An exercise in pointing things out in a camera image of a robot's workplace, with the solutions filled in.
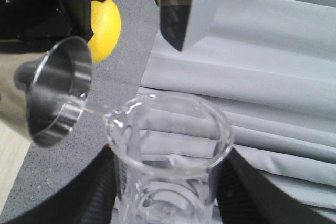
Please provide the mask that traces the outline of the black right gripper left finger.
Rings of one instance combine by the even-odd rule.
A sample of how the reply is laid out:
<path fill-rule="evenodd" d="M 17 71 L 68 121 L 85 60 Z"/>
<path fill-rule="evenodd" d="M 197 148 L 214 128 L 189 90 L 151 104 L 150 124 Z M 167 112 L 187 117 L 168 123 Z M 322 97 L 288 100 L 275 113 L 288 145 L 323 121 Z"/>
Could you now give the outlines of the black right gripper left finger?
<path fill-rule="evenodd" d="M 8 223 L 110 223 L 115 184 L 114 153 L 105 145 L 64 188 Z"/>

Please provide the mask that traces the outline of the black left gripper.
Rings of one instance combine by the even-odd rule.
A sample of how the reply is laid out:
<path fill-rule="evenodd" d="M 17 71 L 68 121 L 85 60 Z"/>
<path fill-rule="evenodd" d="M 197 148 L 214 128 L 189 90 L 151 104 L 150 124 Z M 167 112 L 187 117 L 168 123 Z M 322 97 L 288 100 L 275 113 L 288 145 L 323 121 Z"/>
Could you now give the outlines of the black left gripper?
<path fill-rule="evenodd" d="M 1 0 L 1 40 L 93 36 L 91 2 L 105 0 Z"/>

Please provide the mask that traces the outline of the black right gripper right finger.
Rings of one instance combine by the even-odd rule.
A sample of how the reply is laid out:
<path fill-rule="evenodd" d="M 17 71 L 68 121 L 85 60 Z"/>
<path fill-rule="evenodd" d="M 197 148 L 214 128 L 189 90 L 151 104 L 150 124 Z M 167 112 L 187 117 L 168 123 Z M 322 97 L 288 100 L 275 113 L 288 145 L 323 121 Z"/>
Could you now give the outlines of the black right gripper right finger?
<path fill-rule="evenodd" d="M 216 193 L 222 223 L 333 223 L 295 200 L 234 148 L 220 170 Z"/>

